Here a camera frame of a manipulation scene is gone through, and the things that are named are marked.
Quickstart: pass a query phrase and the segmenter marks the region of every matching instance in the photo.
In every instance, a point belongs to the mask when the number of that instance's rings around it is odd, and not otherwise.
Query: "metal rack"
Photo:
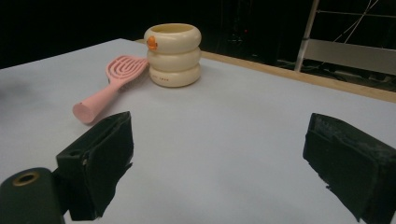
[[[318,10],[318,3],[319,0],[313,1],[294,71],[300,72],[304,59],[310,59],[396,75],[396,50],[394,49],[373,48],[310,38],[312,26],[318,13],[386,17],[392,19],[396,19],[396,16]]]

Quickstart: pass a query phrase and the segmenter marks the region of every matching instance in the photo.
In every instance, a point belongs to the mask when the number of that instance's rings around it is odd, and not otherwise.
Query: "white table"
[[[107,84],[108,62],[146,51],[119,39],[0,70],[0,181],[54,170],[55,156],[91,128],[73,104]],[[131,111],[134,165],[94,223],[357,223],[303,159],[308,122],[312,113],[332,116],[396,147],[396,104],[205,58],[201,65],[188,87],[146,78],[102,114]]]

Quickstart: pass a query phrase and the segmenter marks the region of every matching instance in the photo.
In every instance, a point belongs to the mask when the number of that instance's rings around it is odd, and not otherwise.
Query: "wooden table edge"
[[[138,43],[144,44],[143,39],[136,40]],[[317,77],[314,75],[309,75],[305,73],[295,72],[288,69],[283,69],[279,67],[274,67],[271,65],[266,65],[262,63],[254,63],[251,61],[246,61],[242,59],[237,59],[225,55],[219,55],[216,53],[211,53],[207,51],[202,51],[202,57],[205,59],[228,63],[236,66],[245,67],[247,69],[253,69],[256,71],[264,72],[270,75],[290,78],[297,81],[302,81],[305,83],[309,83],[312,85],[317,85],[325,88],[330,88],[338,91],[345,91],[349,93],[358,94],[361,96],[366,96],[370,98],[374,98],[377,100],[387,101],[396,103],[396,92],[393,91],[384,91],[372,87],[366,87],[354,83],[344,82],[336,79],[326,78],[326,77]]]

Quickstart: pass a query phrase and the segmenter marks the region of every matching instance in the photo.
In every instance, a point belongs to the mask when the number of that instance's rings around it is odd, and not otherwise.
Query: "cable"
[[[352,36],[352,34],[355,32],[356,28],[359,26],[359,24],[361,23],[361,20],[363,19],[363,17],[367,14],[367,12],[373,7],[375,6],[375,4],[378,2],[378,0],[376,0],[372,5],[371,5],[371,0],[369,2],[369,5],[367,6],[366,10],[364,10],[363,14],[361,15],[361,17],[357,20],[357,24],[355,25],[355,27],[353,28],[353,30],[350,32],[349,36],[346,38],[346,41],[344,43],[346,43],[349,38]]]

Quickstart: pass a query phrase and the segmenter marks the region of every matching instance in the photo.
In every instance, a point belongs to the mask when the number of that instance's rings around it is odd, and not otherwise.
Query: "hairbrush handle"
[[[91,123],[108,105],[119,89],[118,85],[107,85],[101,91],[73,106],[73,114],[83,123]]]

